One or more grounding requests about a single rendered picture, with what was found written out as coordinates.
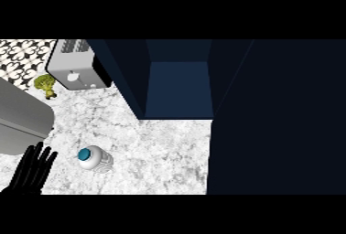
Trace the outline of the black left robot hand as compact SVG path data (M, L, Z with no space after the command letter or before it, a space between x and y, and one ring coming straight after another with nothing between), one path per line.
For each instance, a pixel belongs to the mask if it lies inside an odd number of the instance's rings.
M30 145L17 166L14 177L2 193L9 196L40 195L51 174L58 152L43 147L43 142Z

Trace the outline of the clear water bottle, blue cap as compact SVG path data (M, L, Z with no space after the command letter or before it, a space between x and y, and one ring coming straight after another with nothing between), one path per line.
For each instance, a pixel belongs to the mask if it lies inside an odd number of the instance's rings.
M77 158L82 168L94 171L95 173L104 174L113 169L113 155L97 145L91 145L83 148L79 151Z

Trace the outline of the dark blue cabinet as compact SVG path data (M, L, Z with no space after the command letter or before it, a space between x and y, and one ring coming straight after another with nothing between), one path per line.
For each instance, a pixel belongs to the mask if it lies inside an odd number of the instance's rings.
M91 39L141 120L210 120L252 48L250 39Z

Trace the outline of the dark blue cabinet door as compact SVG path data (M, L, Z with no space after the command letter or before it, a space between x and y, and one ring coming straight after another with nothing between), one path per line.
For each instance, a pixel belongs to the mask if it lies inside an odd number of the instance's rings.
M210 195L346 195L346 39L256 40L212 130Z

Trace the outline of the grey rounded appliance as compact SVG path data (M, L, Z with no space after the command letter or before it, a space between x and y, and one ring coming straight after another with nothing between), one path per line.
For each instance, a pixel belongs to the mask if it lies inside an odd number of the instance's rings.
M54 124L52 107L0 78L0 154L23 154L49 137Z

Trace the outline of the green broccoli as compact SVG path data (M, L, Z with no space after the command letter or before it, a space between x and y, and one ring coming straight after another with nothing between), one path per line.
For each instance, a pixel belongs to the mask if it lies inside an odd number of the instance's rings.
M46 92L46 99L55 98L55 77L51 74L40 75L35 80L35 87Z

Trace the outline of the silver toaster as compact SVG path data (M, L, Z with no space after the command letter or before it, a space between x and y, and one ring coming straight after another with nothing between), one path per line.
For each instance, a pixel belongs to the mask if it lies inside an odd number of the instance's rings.
M85 39L60 39L46 71L69 90L108 88L111 78Z

